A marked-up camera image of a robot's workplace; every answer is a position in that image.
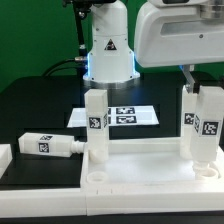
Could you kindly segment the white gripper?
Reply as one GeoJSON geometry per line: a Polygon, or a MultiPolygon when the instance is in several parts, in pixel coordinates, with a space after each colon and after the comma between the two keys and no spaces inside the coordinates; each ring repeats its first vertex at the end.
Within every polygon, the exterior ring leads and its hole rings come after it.
{"type": "Polygon", "coordinates": [[[198,94],[188,64],[224,61],[224,0],[147,0],[137,15],[134,52],[144,68],[183,65],[187,92],[198,94]]]}

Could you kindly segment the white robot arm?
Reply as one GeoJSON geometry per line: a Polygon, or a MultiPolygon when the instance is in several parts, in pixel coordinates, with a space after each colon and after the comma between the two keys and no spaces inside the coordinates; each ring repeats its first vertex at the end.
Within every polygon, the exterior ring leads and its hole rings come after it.
{"type": "Polygon", "coordinates": [[[128,44],[127,8],[120,0],[95,3],[92,49],[83,80],[95,88],[124,88],[143,68],[178,66],[193,92],[196,64],[224,62],[224,0],[147,0],[128,44]]]}

